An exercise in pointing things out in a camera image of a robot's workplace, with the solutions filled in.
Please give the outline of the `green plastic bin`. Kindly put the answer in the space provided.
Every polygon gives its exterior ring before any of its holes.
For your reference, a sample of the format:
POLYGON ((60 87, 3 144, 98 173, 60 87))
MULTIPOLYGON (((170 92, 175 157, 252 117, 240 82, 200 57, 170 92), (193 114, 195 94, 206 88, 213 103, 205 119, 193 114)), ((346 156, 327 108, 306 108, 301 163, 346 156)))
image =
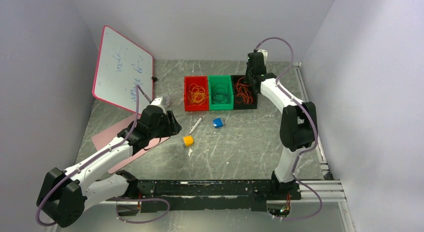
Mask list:
POLYGON ((233 110, 233 88, 230 75, 210 75, 208 79, 209 111, 233 110))

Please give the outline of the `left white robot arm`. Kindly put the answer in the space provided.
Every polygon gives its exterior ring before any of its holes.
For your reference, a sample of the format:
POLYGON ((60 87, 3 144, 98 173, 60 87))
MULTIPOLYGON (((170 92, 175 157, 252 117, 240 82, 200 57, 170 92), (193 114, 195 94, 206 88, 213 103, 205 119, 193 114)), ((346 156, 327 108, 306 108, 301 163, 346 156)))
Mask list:
POLYGON ((154 138, 177 135, 182 127, 172 111, 149 105, 122 129, 102 150, 80 163, 45 176, 36 205, 36 222, 44 227, 73 224, 90 207, 112 198, 143 201, 138 180, 127 171, 119 171, 100 180, 113 166, 148 147, 154 138))

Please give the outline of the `yellow eraser block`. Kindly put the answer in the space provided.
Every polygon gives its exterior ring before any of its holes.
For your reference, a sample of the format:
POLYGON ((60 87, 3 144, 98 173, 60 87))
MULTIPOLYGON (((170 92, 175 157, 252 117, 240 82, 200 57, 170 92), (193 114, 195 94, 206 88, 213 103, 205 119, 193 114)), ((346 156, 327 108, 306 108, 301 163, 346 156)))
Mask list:
POLYGON ((194 138, 191 135, 183 137, 181 141, 184 148, 188 148, 194 144, 194 138))

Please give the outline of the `red plastic bin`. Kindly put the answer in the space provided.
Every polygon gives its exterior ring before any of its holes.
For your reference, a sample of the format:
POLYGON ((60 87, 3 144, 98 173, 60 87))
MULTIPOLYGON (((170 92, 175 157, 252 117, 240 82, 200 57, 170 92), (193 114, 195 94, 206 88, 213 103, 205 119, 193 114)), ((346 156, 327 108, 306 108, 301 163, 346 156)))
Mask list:
POLYGON ((207 76, 185 76, 183 94, 185 111, 209 111, 207 76))

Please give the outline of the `black plastic bin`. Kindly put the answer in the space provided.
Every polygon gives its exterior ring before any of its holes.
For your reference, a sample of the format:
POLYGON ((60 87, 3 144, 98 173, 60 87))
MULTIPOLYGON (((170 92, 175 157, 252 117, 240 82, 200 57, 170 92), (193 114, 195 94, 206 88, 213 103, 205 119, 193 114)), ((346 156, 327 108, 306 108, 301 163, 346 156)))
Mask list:
POLYGON ((233 90, 233 110, 257 109, 258 98, 249 85, 245 83, 244 75, 231 75, 233 90))

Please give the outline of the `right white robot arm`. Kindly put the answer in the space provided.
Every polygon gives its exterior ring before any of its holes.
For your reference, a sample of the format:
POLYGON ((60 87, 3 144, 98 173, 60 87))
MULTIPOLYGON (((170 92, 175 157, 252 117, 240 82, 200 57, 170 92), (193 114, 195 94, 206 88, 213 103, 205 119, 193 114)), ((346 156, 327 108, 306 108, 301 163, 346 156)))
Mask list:
POLYGON ((247 55, 244 81, 254 94, 266 97, 281 112, 279 137, 283 148, 269 184, 255 189, 254 196, 264 200, 298 200, 300 194, 295 170, 301 152, 311 148, 316 141, 316 107, 312 102, 303 102, 295 97, 273 73, 267 72, 267 55, 267 51, 262 49, 255 49, 247 55))

